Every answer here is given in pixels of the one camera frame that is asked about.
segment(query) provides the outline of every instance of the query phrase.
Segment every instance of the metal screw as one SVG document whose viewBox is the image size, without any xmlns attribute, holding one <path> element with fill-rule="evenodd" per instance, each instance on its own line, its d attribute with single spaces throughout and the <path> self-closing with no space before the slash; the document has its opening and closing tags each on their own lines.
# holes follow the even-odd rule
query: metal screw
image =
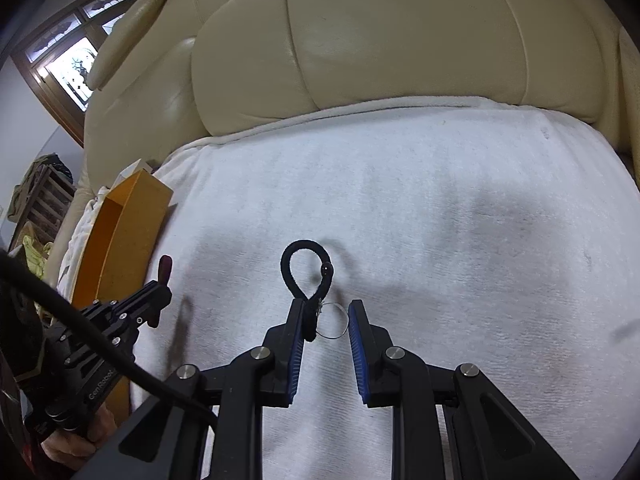
<svg viewBox="0 0 640 480">
<path fill-rule="evenodd" d="M 386 349 L 385 354 L 389 359 L 402 359 L 404 357 L 404 349 L 399 346 L 390 346 Z"/>
<path fill-rule="evenodd" d="M 271 350 L 266 346 L 257 346 L 251 350 L 251 357 L 254 359 L 266 359 L 271 355 Z"/>
<path fill-rule="evenodd" d="M 189 377 L 193 377 L 198 371 L 198 369 L 194 365 L 182 365 L 175 371 L 175 374 L 179 379 L 188 379 Z"/>
<path fill-rule="evenodd" d="M 480 373 L 480 368 L 473 363 L 464 363 L 460 365 L 460 371 L 465 377 L 475 377 Z"/>
</svg>

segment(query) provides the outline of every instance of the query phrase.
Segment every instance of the yellow cloth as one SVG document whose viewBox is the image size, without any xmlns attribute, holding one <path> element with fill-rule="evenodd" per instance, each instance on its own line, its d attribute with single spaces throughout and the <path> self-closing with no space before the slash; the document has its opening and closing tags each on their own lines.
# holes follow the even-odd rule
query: yellow cloth
<svg viewBox="0 0 640 480">
<path fill-rule="evenodd" d="M 42 253 L 33 246 L 33 238 L 29 235 L 24 235 L 22 237 L 22 244 L 24 245 L 24 252 L 27 255 L 27 266 L 29 267 L 29 270 L 39 278 L 42 278 L 42 275 L 44 274 L 44 265 L 47 263 L 45 256 L 49 255 L 49 251 L 53 244 L 49 242 L 44 245 Z"/>
</svg>

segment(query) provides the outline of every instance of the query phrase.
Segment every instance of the blue gripper pad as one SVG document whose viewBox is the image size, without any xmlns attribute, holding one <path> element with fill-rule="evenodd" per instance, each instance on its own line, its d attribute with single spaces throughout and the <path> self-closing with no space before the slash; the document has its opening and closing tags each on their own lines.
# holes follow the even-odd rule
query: blue gripper pad
<svg viewBox="0 0 640 480">
<path fill-rule="evenodd" d="M 298 317 L 298 325 L 296 327 L 296 336 L 292 345 L 291 355 L 289 356 L 289 403 L 293 402 L 293 397 L 298 391 L 298 379 L 300 378 L 300 365 L 302 364 L 302 349 L 305 341 L 302 339 L 302 314 Z"/>
<path fill-rule="evenodd" d="M 351 355 L 353 356 L 353 367 L 356 371 L 356 382 L 358 383 L 358 393 L 362 397 L 363 404 L 369 402 L 369 367 L 364 355 L 364 346 L 360 336 L 360 327 L 355 315 L 354 307 L 349 305 L 349 340 L 351 342 Z"/>
</svg>

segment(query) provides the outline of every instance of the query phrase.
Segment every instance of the white wall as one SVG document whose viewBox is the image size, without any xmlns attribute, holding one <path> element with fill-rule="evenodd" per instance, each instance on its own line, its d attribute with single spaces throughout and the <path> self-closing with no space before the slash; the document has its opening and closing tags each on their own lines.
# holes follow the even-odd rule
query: white wall
<svg viewBox="0 0 640 480">
<path fill-rule="evenodd" d="M 10 59 L 0 70 L 0 205 L 2 216 L 22 176 L 58 124 Z"/>
<path fill-rule="evenodd" d="M 59 156 L 60 161 L 71 171 L 74 184 L 77 184 L 82 170 L 84 150 L 62 126 L 58 126 L 53 130 L 49 140 L 44 143 L 44 146 L 38 152 L 38 156 L 49 155 L 49 153 L 56 153 Z"/>
</svg>

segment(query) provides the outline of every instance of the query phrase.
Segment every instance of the human hand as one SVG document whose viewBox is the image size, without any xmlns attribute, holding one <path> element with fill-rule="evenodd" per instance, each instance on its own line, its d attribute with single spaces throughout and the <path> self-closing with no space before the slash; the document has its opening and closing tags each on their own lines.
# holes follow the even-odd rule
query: human hand
<svg viewBox="0 0 640 480">
<path fill-rule="evenodd" d="M 56 430 L 43 441 L 42 450 L 54 462 L 77 471 L 116 429 L 113 413 L 102 404 L 89 424 L 86 439 L 69 431 Z"/>
</svg>

